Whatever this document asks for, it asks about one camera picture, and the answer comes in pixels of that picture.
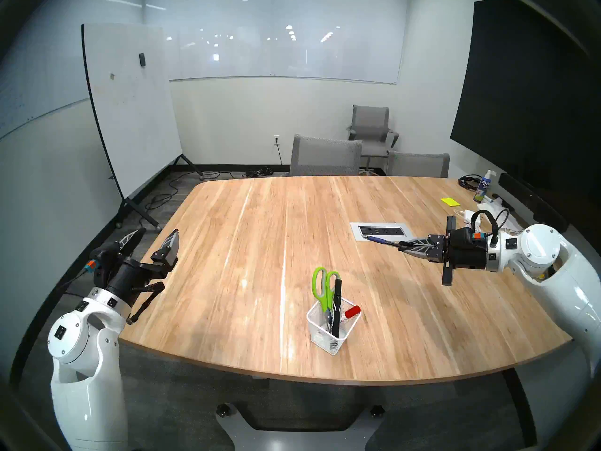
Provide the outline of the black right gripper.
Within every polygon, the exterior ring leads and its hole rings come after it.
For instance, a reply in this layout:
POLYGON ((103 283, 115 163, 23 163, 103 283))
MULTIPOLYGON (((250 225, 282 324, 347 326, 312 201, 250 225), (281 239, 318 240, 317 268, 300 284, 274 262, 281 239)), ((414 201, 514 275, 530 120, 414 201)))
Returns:
POLYGON ((410 256, 443 262, 444 286, 452 285, 455 269, 485 269, 487 264, 487 233, 470 227, 457 229, 455 216, 447 216, 445 236, 416 237, 399 241, 398 246, 410 256))

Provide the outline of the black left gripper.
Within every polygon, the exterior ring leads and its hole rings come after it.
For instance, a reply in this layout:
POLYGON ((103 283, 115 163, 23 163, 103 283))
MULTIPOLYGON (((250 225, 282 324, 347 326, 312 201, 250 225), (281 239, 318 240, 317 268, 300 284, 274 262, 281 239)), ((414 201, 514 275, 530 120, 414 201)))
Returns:
POLYGON ((179 249, 179 231, 174 229, 163 241, 160 248, 151 255, 153 263, 141 263, 133 259, 136 247, 141 243, 146 228, 138 228, 119 240, 119 267, 108 278, 104 289, 121 299, 127 305, 135 305, 142 293, 161 293, 163 273, 169 273, 176 266, 179 249))

